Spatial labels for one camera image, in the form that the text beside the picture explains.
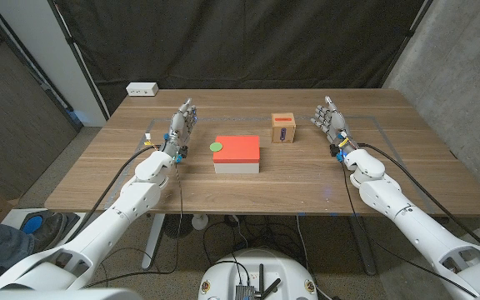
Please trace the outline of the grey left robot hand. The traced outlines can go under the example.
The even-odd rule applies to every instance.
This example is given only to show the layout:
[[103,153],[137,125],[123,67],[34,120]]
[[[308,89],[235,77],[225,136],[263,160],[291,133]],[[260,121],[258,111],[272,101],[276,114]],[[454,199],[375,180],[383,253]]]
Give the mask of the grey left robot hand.
[[186,158],[190,135],[197,120],[197,108],[192,105],[192,99],[189,97],[172,115],[168,132],[164,136],[164,143],[159,150],[175,158],[177,162]]

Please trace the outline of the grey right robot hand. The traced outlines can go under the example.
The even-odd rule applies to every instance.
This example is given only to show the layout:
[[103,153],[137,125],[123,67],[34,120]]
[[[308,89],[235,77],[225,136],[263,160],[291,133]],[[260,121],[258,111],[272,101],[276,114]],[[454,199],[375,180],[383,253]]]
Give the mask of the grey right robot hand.
[[350,152],[358,149],[358,144],[353,140],[349,126],[333,100],[329,96],[324,100],[325,105],[317,106],[311,122],[327,136],[331,155],[342,162]]

